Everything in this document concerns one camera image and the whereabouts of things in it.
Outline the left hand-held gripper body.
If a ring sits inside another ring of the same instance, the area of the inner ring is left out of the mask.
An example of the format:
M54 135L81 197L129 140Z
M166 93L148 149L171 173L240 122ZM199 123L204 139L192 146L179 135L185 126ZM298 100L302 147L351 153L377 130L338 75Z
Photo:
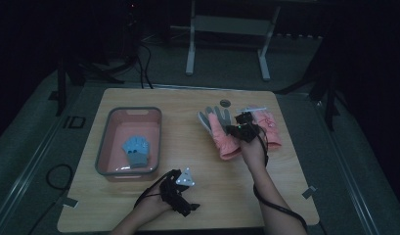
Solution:
M164 175L159 185L160 196L174 211L187 216L192 211L196 211L200 204L189 203L183 198L182 193L195 185L188 167L184 170L172 169Z

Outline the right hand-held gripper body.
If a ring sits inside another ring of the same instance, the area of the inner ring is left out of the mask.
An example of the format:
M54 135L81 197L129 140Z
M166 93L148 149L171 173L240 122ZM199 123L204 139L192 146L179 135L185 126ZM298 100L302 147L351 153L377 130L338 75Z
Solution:
M260 127L251 122L238 125L227 125L226 130L228 134L247 143L251 142L260 133Z

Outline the pink ski glove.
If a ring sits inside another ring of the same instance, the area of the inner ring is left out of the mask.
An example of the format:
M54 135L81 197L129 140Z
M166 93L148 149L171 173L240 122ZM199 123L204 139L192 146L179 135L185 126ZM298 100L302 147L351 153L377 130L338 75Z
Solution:
M238 122L238 124L246 122L257 124L260 127L260 133L258 136L262 139L266 150L282 146L278 125L274 116L265 107L248 106L245 109L242 109L240 114L246 112L251 112L253 121L247 121L244 115L244 122Z
M231 160L241 153L239 140L226 130L232 124L231 114L227 109L206 107L203 112L198 112L198 118L212 137L222 160Z

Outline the blue grey glove with dots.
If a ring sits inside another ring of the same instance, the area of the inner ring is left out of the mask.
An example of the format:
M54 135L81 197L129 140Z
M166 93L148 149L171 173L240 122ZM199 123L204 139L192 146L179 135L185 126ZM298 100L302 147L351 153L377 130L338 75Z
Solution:
M122 144L130 168L146 167L150 152L150 143L144 136L132 136Z

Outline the pink basket with grey rim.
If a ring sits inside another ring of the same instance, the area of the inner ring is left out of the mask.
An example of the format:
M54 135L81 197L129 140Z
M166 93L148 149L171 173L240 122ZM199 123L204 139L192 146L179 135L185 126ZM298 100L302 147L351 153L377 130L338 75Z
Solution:
M152 180L160 159L162 112L156 107L114 108L110 111L95 169L109 181ZM130 168L122 144L132 136L150 143L148 165Z

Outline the person's left hand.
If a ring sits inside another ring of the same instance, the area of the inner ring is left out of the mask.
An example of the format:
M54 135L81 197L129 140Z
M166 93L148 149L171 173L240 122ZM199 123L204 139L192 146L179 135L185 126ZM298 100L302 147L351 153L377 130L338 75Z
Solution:
M171 210L171 206L160 196L159 189L152 189L138 204L137 209L147 220L152 220Z

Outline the person's right hand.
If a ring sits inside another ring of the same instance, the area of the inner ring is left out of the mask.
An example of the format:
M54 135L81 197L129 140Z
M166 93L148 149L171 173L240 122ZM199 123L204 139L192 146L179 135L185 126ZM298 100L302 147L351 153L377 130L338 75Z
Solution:
M242 141L242 156L248 170L252 175L266 170L265 159L267 154L264 152L264 144L258 137L255 137L249 143Z

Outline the black tripod stand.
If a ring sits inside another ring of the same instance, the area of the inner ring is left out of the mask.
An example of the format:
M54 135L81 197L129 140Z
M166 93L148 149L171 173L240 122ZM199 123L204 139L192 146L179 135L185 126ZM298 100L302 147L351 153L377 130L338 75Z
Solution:
M309 83L313 83L313 87L309 92L309 99L320 103L323 98L326 98L324 120L327 128L330 131L334 131L333 116L335 115L334 101L337 98L337 79L338 76L334 65L311 63L301 79L286 88L276 90L275 94L286 95Z
M67 106L67 76L70 77L72 82L77 85L83 85L85 78L78 74L78 70L74 70L74 67L83 66L90 72L94 73L97 77L110 83L122 84L122 80L118 80L113 76L109 75L106 71L99 69L94 64L85 60L77 55L61 55L58 59L57 65L57 90L52 93L52 99L58 102L58 109L56 116L59 117L65 107Z

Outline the white metal stand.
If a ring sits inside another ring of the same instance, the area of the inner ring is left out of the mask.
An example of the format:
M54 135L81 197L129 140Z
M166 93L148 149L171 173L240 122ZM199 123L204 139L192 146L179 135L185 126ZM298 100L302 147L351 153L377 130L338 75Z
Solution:
M197 0L191 0L191 17L190 17L190 41L185 68L186 75L192 75L195 68L196 58L196 32L216 32L228 34L242 34L251 36L263 36L265 41L257 53L257 59L260 67L262 79L269 81L271 75L266 60L266 54L274 34L278 16L281 11L280 6L276 6L273 10L270 20L241 19L230 17L217 17L198 15L196 11Z

